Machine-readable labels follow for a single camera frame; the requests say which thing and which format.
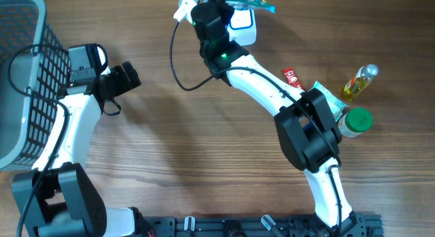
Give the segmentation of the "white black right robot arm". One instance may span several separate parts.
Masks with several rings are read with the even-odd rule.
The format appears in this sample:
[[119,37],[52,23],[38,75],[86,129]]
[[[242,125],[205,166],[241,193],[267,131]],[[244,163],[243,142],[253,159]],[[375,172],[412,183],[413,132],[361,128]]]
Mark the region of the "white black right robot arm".
[[342,236],[353,210],[338,173],[342,135],[326,97],[315,88],[304,92],[291,87],[231,40],[227,26],[233,14],[225,0],[207,0],[191,9],[200,55],[214,78],[248,94],[273,116],[284,156],[309,182],[315,214]]

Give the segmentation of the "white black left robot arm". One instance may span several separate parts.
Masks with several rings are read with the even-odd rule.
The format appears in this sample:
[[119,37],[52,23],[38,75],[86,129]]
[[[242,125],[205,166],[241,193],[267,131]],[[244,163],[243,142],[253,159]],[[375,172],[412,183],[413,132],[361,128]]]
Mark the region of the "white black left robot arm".
[[31,172],[14,178],[20,209],[17,236],[135,236],[145,220],[136,208],[111,208],[85,172],[88,148],[107,101],[140,85],[129,62],[112,69],[97,43],[66,51],[72,68],[56,98],[29,92],[57,108],[43,153]]

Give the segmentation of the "red snack packet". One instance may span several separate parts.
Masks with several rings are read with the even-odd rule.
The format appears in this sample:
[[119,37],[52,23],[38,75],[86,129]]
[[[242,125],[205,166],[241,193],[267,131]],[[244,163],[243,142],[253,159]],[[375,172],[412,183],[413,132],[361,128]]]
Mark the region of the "red snack packet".
[[284,69],[283,75],[289,85],[300,90],[305,90],[293,68]]

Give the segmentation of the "teal wet wipes pack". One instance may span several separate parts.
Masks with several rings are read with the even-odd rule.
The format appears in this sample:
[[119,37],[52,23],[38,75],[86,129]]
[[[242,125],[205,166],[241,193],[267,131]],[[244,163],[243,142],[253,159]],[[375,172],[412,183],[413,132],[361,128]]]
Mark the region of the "teal wet wipes pack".
[[326,98],[327,103],[330,107],[330,110],[335,118],[335,121],[339,121],[341,117],[344,116],[344,114],[349,109],[349,106],[344,103],[342,100],[337,98],[331,91],[329,91],[325,86],[323,86],[320,82],[316,81],[313,84],[313,89],[319,90]]

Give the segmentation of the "yellow oil bottle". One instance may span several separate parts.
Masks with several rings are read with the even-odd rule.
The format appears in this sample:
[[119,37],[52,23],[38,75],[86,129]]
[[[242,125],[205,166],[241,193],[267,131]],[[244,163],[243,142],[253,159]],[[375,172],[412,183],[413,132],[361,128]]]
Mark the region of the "yellow oil bottle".
[[358,72],[344,85],[343,98],[351,101],[356,98],[378,75],[379,68],[375,64],[361,67]]

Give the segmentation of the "green white round tub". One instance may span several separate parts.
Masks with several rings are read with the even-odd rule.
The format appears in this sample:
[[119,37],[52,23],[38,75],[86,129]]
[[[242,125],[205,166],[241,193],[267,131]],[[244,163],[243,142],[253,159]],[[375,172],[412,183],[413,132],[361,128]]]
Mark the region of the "green white round tub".
[[365,108],[355,108],[344,114],[337,125],[343,136],[355,138],[371,128],[373,116]]

